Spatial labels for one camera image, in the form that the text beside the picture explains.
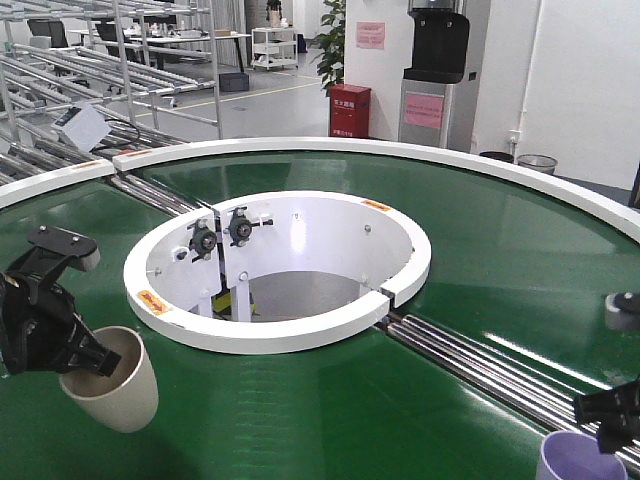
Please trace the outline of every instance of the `wall outlet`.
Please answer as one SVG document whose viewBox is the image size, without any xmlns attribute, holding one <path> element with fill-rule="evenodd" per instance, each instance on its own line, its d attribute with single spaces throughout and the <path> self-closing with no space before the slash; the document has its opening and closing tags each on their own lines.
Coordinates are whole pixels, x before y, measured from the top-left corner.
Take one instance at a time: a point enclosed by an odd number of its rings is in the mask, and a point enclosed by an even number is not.
<svg viewBox="0 0 640 480">
<path fill-rule="evenodd" d="M 522 135 L 520 130 L 509 130 L 509 142 L 518 143 L 520 141 L 520 135 Z"/>
</svg>

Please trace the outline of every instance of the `purple cup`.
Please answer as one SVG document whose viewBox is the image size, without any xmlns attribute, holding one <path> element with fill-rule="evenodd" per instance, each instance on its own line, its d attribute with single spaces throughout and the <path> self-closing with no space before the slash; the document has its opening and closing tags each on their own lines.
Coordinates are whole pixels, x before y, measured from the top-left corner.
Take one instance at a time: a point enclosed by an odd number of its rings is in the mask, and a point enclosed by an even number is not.
<svg viewBox="0 0 640 480">
<path fill-rule="evenodd" d="M 602 454 L 595 438 L 579 432 L 547 435 L 540 446 L 536 480 L 627 480 L 615 455 Z"/>
</svg>

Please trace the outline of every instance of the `pink poster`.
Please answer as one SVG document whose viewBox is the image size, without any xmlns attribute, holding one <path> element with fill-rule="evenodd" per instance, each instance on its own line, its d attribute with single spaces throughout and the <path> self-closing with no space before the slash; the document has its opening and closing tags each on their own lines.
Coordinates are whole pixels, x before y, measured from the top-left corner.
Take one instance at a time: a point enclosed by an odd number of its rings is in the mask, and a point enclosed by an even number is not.
<svg viewBox="0 0 640 480">
<path fill-rule="evenodd" d="M 384 22 L 358 22 L 356 46 L 384 50 Z"/>
<path fill-rule="evenodd" d="M 424 93 L 405 95 L 404 123 L 428 128 L 440 128 L 444 97 Z"/>
</svg>

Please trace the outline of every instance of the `green conveyor belt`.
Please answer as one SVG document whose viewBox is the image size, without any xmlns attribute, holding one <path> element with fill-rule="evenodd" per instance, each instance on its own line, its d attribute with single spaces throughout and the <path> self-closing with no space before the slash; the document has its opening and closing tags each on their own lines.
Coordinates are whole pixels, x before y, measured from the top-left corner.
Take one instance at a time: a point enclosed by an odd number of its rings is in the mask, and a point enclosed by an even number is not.
<svg viewBox="0 0 640 480">
<path fill-rule="evenodd" d="M 0 379 L 0 478 L 532 478 L 535 427 L 376 330 L 313 351 L 233 356 L 151 331 L 121 268 L 166 217 L 98 182 L 5 209 L 0 261 L 47 223 L 92 236 L 102 261 L 61 283 L 92 328 L 139 330 L 158 379 L 152 423 L 118 434 L 67 399 L 52 373 Z"/>
<path fill-rule="evenodd" d="M 607 384 L 640 372 L 640 333 L 612 332 L 603 320 L 607 294 L 639 289 L 640 248 L 543 194 L 450 167 L 341 152 L 216 156 L 140 174 L 209 203 L 303 189 L 387 203 L 417 221 L 433 246 L 427 284 L 406 312 L 495 345 L 577 388 L 594 387 L 522 356 L 522 349 Z"/>
<path fill-rule="evenodd" d="M 640 249 L 584 213 L 453 169 L 342 153 L 229 155 L 140 174 L 210 203 L 321 189 L 388 203 L 433 244 L 406 307 L 486 343 L 493 333 L 601 381 L 634 377 L 637 334 L 602 326 L 602 299 L 633 289 Z M 0 379 L 1 479 L 534 478 L 541 436 L 513 411 L 370 329 L 324 348 L 233 356 L 175 343 L 129 309 L 129 249 L 167 217 L 99 182 L 0 213 L 6 266 L 48 223 L 96 238 L 102 261 L 61 283 L 92 328 L 127 325 L 158 378 L 152 423 L 118 434 L 68 400 L 51 373 Z"/>
</svg>

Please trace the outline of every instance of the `red box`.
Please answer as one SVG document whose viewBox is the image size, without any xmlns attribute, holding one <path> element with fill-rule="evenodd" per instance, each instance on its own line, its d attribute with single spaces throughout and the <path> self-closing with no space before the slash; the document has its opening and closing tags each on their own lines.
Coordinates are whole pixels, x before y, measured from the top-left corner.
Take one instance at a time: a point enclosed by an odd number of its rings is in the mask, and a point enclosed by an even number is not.
<svg viewBox="0 0 640 480">
<path fill-rule="evenodd" d="M 369 138 L 371 89 L 355 85 L 329 87 L 330 137 Z"/>
</svg>

